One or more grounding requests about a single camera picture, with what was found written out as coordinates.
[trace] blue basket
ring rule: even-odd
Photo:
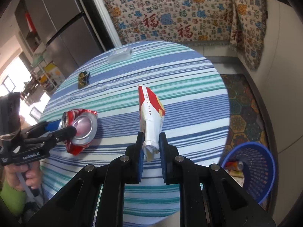
[[[225,157],[221,167],[228,161],[244,163],[243,188],[261,204],[269,194],[275,180],[275,162],[270,151],[258,142],[245,142],[236,146]]]

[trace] window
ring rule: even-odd
[[[1,85],[1,88],[4,90],[4,88],[7,90],[7,93],[11,93],[14,91],[14,89],[16,88],[15,84],[13,83],[13,81],[10,79],[9,76],[7,76],[4,81],[3,84]]]
[[[29,115],[30,115],[31,117],[33,117],[34,120],[36,120],[37,122],[39,122],[39,119],[40,119],[40,117],[41,117],[41,115],[42,115],[42,112],[40,112],[37,108],[33,107],[33,108],[31,109],[31,112],[29,113]]]
[[[7,88],[5,88],[4,85],[0,85],[0,96],[5,96],[8,93],[9,92],[8,92]]]

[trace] patterned rug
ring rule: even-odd
[[[264,122],[251,88],[243,74],[221,75],[227,88],[230,104],[230,124],[225,151],[220,159],[235,146],[244,142],[259,142],[268,147]],[[262,203],[266,210],[267,200]]]

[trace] hand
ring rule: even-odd
[[[22,187],[16,172],[26,172],[25,176],[27,180],[25,181],[25,184],[27,186],[31,186],[32,189],[39,188],[42,180],[42,172],[40,171],[40,162],[34,161],[31,163],[31,169],[28,170],[27,165],[8,165],[4,167],[5,171],[5,179],[9,186],[11,186],[13,189],[18,191],[24,191],[24,188]]]
[[[31,125],[25,121],[25,118],[22,115],[19,115],[20,123],[21,123],[21,130],[30,127]]]

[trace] black metal bracket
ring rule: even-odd
[[[85,166],[26,226],[91,226],[103,185],[95,226],[122,227],[125,183],[138,184],[142,177],[143,141],[144,134],[139,132],[125,155],[106,166]],[[164,182],[180,184],[181,227],[208,226],[206,212],[211,227],[275,227],[272,218],[219,165],[200,166],[179,155],[178,149],[167,143],[165,133],[160,134],[159,144]],[[6,215],[0,211],[1,220],[8,222]]]
[[[160,134],[163,179],[180,184],[180,226],[276,226],[263,208],[218,164],[196,165]]]

